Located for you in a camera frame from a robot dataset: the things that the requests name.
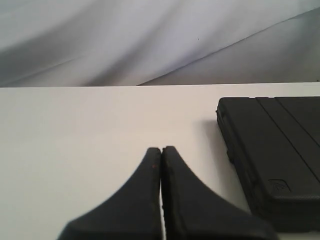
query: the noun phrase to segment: white table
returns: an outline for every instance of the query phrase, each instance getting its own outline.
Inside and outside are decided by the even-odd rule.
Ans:
[[[151,146],[176,146],[206,185],[248,211],[218,100],[319,95],[320,83],[0,88],[0,239],[56,239],[117,191]]]

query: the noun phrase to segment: black plastic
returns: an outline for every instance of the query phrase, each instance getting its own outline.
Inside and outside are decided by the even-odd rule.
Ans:
[[[149,148],[122,188],[67,224],[59,240],[161,240],[160,161],[161,151]]]
[[[222,98],[217,122],[252,213],[320,231],[320,97]]]
[[[162,152],[161,192],[167,240],[278,239],[268,223],[204,185],[172,146]]]

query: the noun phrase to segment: wrinkled fabric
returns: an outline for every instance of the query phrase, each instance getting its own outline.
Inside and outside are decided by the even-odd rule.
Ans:
[[[313,80],[317,8],[319,0],[2,0],[0,86],[294,82],[296,69]]]

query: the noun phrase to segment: black tablet case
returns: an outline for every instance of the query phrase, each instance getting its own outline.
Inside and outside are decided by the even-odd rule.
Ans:
[[[216,113],[251,212],[320,231],[320,97],[225,97]]]

